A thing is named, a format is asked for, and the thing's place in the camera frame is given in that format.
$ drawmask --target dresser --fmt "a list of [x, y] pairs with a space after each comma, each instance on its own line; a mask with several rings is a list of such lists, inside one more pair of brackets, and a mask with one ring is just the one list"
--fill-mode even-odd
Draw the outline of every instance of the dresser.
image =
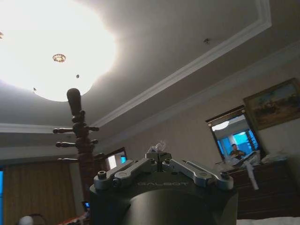
[[259, 189], [246, 169], [229, 172], [239, 193], [238, 219], [300, 217], [300, 193], [286, 161], [254, 166]]

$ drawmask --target wooden coat rack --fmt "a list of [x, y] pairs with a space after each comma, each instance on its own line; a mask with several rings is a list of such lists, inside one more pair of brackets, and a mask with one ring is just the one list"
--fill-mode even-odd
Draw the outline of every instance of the wooden coat rack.
[[[97, 172], [94, 170], [93, 149], [98, 140], [90, 140], [88, 138], [89, 131], [99, 131], [97, 127], [89, 127], [85, 123], [85, 111], [81, 108], [81, 96], [78, 89], [72, 88], [67, 91], [67, 99], [70, 104], [71, 113], [73, 115], [73, 128], [56, 128], [53, 133], [74, 132], [76, 135], [75, 143], [57, 142], [56, 147], [76, 147], [78, 149], [77, 159], [60, 159], [64, 161], [78, 161], [80, 176], [82, 181], [83, 196], [86, 201], [89, 201], [89, 188], [94, 183], [94, 176]], [[103, 154], [100, 153], [96, 158], [100, 158]]]

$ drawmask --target beige wall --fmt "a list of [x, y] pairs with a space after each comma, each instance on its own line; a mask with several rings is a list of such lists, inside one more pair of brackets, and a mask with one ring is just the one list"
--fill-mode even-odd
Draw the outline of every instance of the beige wall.
[[[172, 118], [105, 149], [105, 152], [125, 147], [129, 159], [144, 157], [151, 145], [166, 140], [166, 151], [174, 158], [193, 159], [213, 167], [221, 161], [206, 120], [243, 105], [243, 98], [260, 92], [287, 79], [300, 80], [300, 58], [260, 75], [234, 89], [223, 92], [200, 105], [189, 108]], [[293, 158], [291, 166], [300, 183], [300, 119], [259, 131], [268, 152], [284, 150]]]
[[81, 216], [84, 213], [84, 210], [83, 210], [83, 205], [82, 205], [83, 188], [81, 185], [79, 164], [78, 163], [70, 163], [69, 167], [70, 167], [70, 174], [71, 174], [71, 178], [72, 178], [72, 187], [73, 187], [76, 215]]

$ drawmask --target blue light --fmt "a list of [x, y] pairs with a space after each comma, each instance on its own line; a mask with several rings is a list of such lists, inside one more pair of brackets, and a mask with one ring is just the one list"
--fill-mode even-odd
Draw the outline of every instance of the blue light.
[[125, 163], [126, 162], [126, 157], [125, 156], [121, 156], [121, 163]]
[[0, 171], [0, 225], [3, 225], [3, 171]]

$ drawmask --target picture frame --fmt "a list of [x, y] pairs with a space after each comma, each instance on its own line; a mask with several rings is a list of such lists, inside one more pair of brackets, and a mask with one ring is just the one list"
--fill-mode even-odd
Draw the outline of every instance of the picture frame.
[[246, 112], [257, 130], [300, 117], [300, 86], [292, 78], [244, 98]]

